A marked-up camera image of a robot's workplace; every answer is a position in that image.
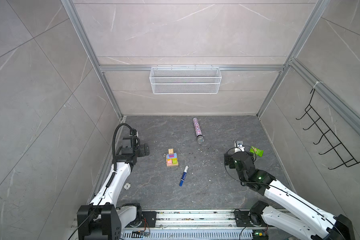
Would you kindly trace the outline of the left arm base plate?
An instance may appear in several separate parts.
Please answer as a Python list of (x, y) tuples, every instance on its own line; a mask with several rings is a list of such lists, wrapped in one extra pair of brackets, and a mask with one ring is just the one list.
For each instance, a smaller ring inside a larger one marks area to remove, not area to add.
[(126, 225), (126, 228), (154, 228), (157, 221), (156, 211), (143, 211), (141, 218)]

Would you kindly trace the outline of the blue white marker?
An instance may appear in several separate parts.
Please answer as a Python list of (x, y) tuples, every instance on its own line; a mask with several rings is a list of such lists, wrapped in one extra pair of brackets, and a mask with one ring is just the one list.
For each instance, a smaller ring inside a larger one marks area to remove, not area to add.
[(183, 171), (179, 186), (181, 187), (184, 184), (185, 178), (187, 176), (187, 172), (188, 172), (189, 166), (185, 166), (185, 169)]

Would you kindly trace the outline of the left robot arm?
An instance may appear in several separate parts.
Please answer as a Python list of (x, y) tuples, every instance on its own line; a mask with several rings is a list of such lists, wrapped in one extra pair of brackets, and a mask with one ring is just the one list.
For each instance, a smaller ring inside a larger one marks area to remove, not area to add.
[(110, 173), (98, 194), (77, 212), (79, 240), (120, 240), (125, 227), (140, 227), (142, 207), (138, 203), (117, 206), (121, 190), (138, 157), (149, 155), (149, 147), (141, 145), (137, 136), (123, 138), (115, 152)]

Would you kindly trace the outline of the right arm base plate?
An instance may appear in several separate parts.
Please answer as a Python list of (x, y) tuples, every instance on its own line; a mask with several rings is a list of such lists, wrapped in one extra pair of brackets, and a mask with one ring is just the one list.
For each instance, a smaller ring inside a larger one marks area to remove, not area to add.
[(256, 217), (255, 220), (252, 220), (250, 211), (235, 209), (232, 213), (234, 214), (234, 220), (237, 227), (269, 227), (269, 225), (266, 224), (261, 217)]

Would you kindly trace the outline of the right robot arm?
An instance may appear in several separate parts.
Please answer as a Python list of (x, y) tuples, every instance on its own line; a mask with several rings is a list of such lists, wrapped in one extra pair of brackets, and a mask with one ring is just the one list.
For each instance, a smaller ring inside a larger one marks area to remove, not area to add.
[(334, 216), (309, 203), (289, 190), (273, 175), (255, 167), (255, 155), (236, 148), (233, 154), (225, 153), (225, 168), (235, 169), (238, 182), (289, 211), (283, 213), (268, 203), (258, 201), (250, 209), (251, 225), (268, 225), (283, 230), (300, 240), (353, 240), (352, 221), (344, 215)]

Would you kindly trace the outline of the light blue block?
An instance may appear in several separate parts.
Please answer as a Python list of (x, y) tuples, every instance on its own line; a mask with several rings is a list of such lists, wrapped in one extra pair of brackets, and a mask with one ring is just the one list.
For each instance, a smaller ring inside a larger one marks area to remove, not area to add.
[(168, 157), (168, 155), (174, 155), (174, 157), (173, 157), (173, 158), (171, 158), (171, 159), (177, 159), (177, 158), (178, 158), (177, 153), (174, 153), (174, 154), (167, 154), (167, 155), (166, 155), (166, 159), (167, 159), (167, 160), (169, 160), (169, 159), (170, 159), (170, 158)]

